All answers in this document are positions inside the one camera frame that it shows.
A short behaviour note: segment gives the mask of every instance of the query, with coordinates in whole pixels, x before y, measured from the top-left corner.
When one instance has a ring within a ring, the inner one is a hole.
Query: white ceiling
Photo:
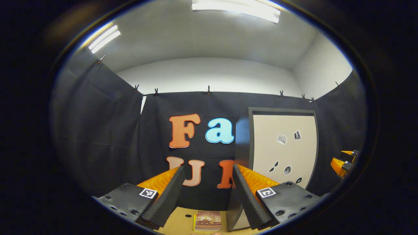
[[[155,0],[113,21],[121,36],[100,49],[114,72],[190,57],[245,59],[292,70],[317,30],[286,10],[276,25],[252,16],[191,10],[191,0]]]

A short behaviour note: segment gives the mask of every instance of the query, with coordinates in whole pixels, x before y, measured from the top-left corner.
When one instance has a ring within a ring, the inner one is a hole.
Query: orange letter
[[[191,179],[184,180],[183,185],[193,187],[200,184],[201,170],[205,163],[198,160],[190,160],[189,165],[191,166]]]
[[[179,167],[179,166],[183,165],[183,163],[184,163],[183,159],[176,158],[176,157],[167,157],[166,160],[169,164],[170,170],[173,169],[173,168]]]
[[[222,180],[218,184],[218,189],[229,189],[232,184],[229,183],[229,179],[232,179],[232,166],[235,164],[234,160],[220,161],[219,165],[222,167]]]
[[[193,122],[194,124],[200,123],[200,117],[197,114],[190,114],[184,116],[173,116],[170,119],[170,122],[173,126],[173,140],[170,142],[170,148],[186,148],[190,145],[190,142],[186,140],[185,134],[189,138],[193,138],[194,135],[194,125],[188,123],[187,126],[184,126],[185,122]]]

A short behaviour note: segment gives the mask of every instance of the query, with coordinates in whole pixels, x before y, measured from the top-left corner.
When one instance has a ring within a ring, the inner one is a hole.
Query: black fabric backdrop
[[[175,92],[147,96],[140,119],[140,164],[143,180],[169,169],[168,156],[184,160],[185,174],[191,179],[189,160],[201,160],[201,182],[183,186],[178,206],[201,210],[226,210],[230,189],[218,189],[221,182],[222,160],[234,160],[235,141],[230,144],[210,143],[205,139],[207,123],[214,118],[226,118],[235,123],[248,107],[293,108],[315,110],[319,130],[319,150],[316,169],[308,190],[316,195],[329,192],[339,179],[332,170],[332,157],[341,150],[361,150],[366,131],[367,108],[362,84],[353,73],[328,94],[309,103],[302,98],[239,92]],[[187,148],[170,148],[171,116],[197,113],[201,122],[194,125],[195,133]]]
[[[138,160],[142,94],[87,48],[76,52],[51,96],[53,137],[73,178],[100,197],[124,182],[141,181]]]

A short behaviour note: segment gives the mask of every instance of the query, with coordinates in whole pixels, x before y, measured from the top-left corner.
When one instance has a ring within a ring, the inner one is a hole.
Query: wooden table
[[[177,207],[173,213],[171,213],[164,227],[161,227],[159,230],[156,230],[159,233],[166,235],[210,235],[214,232],[194,232],[193,231],[193,216],[197,214],[199,210],[187,209],[182,207]],[[220,231],[223,235],[250,235],[256,234],[264,230],[252,230],[251,228],[236,230],[228,232],[227,224],[227,212],[221,211],[221,220],[222,220],[222,230]]]

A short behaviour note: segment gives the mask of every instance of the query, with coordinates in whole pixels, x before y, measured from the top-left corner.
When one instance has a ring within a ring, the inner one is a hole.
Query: bolt hole
[[[284,213],[285,213],[284,210],[279,210],[279,211],[276,212],[276,215],[283,215]]]

